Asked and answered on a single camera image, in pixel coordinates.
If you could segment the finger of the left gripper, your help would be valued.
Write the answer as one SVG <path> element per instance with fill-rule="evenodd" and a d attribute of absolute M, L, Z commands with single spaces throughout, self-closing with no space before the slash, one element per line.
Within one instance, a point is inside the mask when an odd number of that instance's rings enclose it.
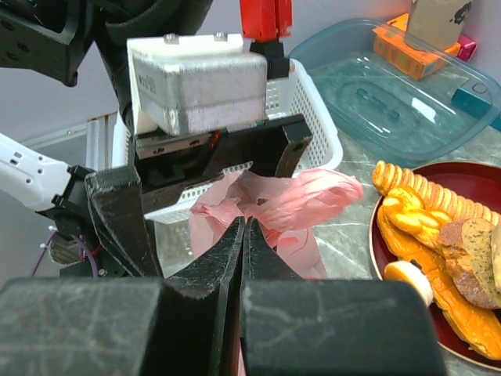
<path fill-rule="evenodd" d="M 101 245 L 135 277 L 162 277 L 156 246 L 142 209 L 142 187 L 133 166 L 85 177 L 88 209 Z"/>

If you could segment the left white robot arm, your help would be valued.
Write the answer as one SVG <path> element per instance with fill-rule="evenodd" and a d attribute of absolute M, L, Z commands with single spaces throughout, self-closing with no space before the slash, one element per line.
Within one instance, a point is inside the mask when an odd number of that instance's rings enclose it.
<path fill-rule="evenodd" d="M 55 223 L 80 276 L 162 274 L 147 213 L 249 164 L 290 177 L 312 134 L 300 114 L 265 116 L 266 84 L 291 69 L 289 1 L 242 1 L 240 34 L 198 30 L 208 1 L 4 1 L 1 65 L 68 87 L 96 43 L 119 103 L 117 167 L 96 171 L 1 138 L 1 188 Z"/>

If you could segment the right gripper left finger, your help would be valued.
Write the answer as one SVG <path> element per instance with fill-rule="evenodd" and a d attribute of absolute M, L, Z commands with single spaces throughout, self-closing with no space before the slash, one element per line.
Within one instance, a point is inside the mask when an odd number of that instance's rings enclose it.
<path fill-rule="evenodd" d="M 4 375 L 235 375 L 245 221 L 161 278 L 23 278 L 1 291 Z"/>

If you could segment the pink plastic grocery bag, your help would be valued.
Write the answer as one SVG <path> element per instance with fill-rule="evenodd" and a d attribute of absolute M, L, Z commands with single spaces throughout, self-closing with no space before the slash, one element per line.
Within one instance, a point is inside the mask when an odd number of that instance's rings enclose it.
<path fill-rule="evenodd" d="M 222 237 L 236 217 L 258 220 L 267 244 L 297 274 L 325 279 L 313 233 L 363 196 L 354 177 L 313 168 L 297 177 L 263 177 L 244 170 L 214 183 L 190 209 L 189 235 L 198 258 Z"/>

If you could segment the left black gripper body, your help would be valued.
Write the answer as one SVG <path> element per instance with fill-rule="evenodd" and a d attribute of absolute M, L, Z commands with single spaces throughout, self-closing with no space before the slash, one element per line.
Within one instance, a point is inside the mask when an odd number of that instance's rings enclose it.
<path fill-rule="evenodd" d="M 186 189 L 211 183 L 227 168 L 250 164 L 264 177 L 291 177 L 312 141 L 303 115 L 258 121 L 230 132 L 169 137 L 161 132 L 136 139 L 135 166 L 144 204 L 174 204 Z"/>

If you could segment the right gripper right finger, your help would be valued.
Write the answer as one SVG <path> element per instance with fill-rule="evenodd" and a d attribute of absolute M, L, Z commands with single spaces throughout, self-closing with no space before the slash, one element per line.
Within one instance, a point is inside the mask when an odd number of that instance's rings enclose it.
<path fill-rule="evenodd" d="M 249 375 L 444 375 L 423 299 L 409 284 L 305 280 L 267 244 L 243 235 L 243 363 Z"/>

